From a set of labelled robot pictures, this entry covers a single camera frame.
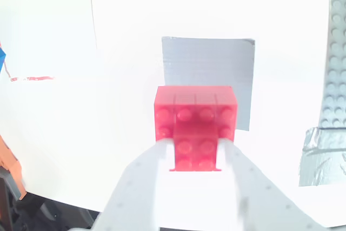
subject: lego stud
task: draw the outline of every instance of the lego stud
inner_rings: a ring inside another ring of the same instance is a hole
[[[231,131],[231,129],[229,129],[228,127],[224,127],[220,130],[219,132],[219,137],[220,138],[227,138],[233,141],[234,139],[234,134]]]
[[[212,112],[210,108],[203,108],[199,112],[199,117],[204,122],[210,122],[214,119],[214,113]]]
[[[159,138],[170,138],[172,133],[167,127],[162,127],[158,130],[158,136]]]
[[[184,108],[178,112],[177,117],[180,121],[186,122],[192,118],[192,112],[190,109]]]
[[[199,171],[212,171],[215,169],[215,164],[211,160],[203,160],[198,166]]]
[[[192,162],[186,159],[179,160],[176,162],[175,168],[179,171],[190,171],[192,169]]]
[[[225,121],[230,121],[234,118],[234,113],[231,109],[226,108],[221,112],[221,118]]]
[[[169,119],[170,113],[167,109],[160,109],[155,113],[155,119],[160,122],[165,122]]]
[[[177,150],[181,154],[188,154],[192,151],[192,144],[189,141],[181,141],[177,145]]]
[[[201,143],[200,150],[202,154],[208,155],[215,151],[215,145],[212,141],[205,140]]]

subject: red lego brick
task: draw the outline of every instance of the red lego brick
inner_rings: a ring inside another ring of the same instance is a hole
[[[176,171],[217,170],[219,138],[234,140],[237,101],[231,87],[159,87],[156,140],[173,138]]]

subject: lego baseplate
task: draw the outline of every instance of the lego baseplate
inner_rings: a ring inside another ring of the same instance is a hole
[[[329,1],[328,51],[320,128],[346,127],[346,0]]]

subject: silver duct tape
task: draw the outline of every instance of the silver duct tape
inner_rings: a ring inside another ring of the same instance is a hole
[[[229,85],[238,101],[237,129],[249,130],[255,41],[163,37],[166,85]]]
[[[307,131],[299,186],[346,183],[346,129]]]

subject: blue object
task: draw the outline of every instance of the blue object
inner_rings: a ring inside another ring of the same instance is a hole
[[[0,48],[0,72],[2,69],[2,65],[4,64],[4,61],[5,61],[5,57],[6,57],[6,53]]]

